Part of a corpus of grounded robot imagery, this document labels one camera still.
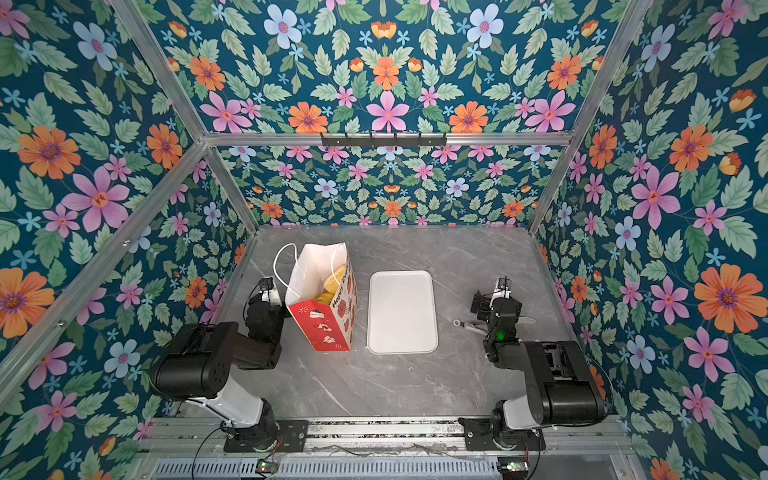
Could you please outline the red white paper bag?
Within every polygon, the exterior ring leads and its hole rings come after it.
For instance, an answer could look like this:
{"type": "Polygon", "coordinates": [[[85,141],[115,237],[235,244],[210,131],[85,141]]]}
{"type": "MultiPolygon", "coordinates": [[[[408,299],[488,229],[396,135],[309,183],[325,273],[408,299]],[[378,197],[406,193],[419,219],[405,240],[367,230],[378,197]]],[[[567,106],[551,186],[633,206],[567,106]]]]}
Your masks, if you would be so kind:
{"type": "Polygon", "coordinates": [[[347,245],[304,245],[286,285],[285,300],[315,351],[350,351],[358,288],[347,245]]]}

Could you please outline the yellow ring bread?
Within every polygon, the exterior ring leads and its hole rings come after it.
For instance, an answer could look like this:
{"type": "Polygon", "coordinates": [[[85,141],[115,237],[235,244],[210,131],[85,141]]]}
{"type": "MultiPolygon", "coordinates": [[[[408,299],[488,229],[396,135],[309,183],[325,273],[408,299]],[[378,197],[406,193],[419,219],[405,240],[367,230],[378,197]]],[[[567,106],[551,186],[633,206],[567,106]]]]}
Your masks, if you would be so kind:
{"type": "Polygon", "coordinates": [[[329,305],[342,286],[346,266],[341,265],[323,282],[323,291],[315,298],[316,302],[329,305]]]}

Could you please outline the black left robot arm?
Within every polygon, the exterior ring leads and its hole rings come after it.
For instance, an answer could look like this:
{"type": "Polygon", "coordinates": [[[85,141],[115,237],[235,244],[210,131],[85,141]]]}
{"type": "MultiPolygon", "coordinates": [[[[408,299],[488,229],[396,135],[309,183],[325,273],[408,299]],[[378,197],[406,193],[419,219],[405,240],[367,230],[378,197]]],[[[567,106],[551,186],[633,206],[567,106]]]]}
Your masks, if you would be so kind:
{"type": "Polygon", "coordinates": [[[278,364],[286,310],[272,277],[259,280],[243,313],[246,335],[236,322],[182,327],[159,356],[150,385],[160,396],[220,418],[227,451],[268,451],[280,436],[273,409],[231,371],[271,370],[278,364]]]}

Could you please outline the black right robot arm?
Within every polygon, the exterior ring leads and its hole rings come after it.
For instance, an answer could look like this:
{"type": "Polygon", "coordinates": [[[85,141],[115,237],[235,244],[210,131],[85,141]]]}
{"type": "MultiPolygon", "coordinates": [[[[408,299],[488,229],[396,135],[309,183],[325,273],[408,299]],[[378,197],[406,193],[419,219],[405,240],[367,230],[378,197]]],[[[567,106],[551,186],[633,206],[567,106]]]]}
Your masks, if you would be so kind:
{"type": "Polygon", "coordinates": [[[498,369],[521,373],[524,381],[523,392],[497,402],[481,429],[497,448],[512,450],[545,427],[591,427],[608,417],[576,342],[518,337],[522,303],[512,296],[509,277],[498,278],[490,293],[476,291],[470,312],[476,320],[466,327],[483,336],[486,359],[498,369]]]}

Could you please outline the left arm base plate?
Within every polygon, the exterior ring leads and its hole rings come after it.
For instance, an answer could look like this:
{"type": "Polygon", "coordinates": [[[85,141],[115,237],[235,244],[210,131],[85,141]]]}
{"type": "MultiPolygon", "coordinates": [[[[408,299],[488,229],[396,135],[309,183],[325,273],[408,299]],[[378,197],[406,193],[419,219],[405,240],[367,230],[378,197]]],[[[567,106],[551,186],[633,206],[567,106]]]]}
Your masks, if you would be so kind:
{"type": "Polygon", "coordinates": [[[226,453],[296,453],[304,450],[308,438],[307,420],[266,421],[248,428],[227,431],[226,453]]]}

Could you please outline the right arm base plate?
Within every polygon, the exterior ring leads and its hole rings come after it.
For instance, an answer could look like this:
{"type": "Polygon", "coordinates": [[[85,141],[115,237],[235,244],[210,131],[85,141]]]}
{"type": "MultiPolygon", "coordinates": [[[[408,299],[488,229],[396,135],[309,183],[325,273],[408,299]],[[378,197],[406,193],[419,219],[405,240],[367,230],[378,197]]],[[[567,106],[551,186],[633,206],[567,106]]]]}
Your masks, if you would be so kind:
{"type": "Polygon", "coordinates": [[[543,434],[538,430],[511,430],[501,420],[460,417],[465,448],[468,451],[534,451],[546,448],[543,434]]]}

